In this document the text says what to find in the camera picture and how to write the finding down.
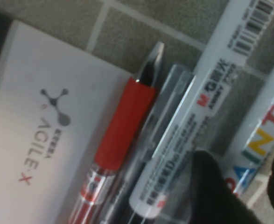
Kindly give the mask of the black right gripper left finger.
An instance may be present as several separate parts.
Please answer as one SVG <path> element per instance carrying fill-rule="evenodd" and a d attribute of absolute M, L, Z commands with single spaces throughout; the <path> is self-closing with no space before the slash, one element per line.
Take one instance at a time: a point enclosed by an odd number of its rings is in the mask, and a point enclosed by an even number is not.
<path fill-rule="evenodd" d="M 190 224 L 259 224 L 260 220 L 227 187 L 216 160 L 206 151 L 193 155 Z"/>

